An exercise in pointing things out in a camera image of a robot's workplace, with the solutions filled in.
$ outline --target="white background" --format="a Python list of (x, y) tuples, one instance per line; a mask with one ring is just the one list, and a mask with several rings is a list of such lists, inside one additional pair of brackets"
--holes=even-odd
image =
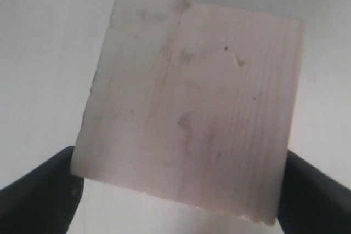
[[(306, 21), (289, 148), (351, 188), (351, 0), (192, 0)], [(74, 145), (114, 0), (0, 0), (0, 188)], [(86, 180), (69, 233), (281, 233)]]

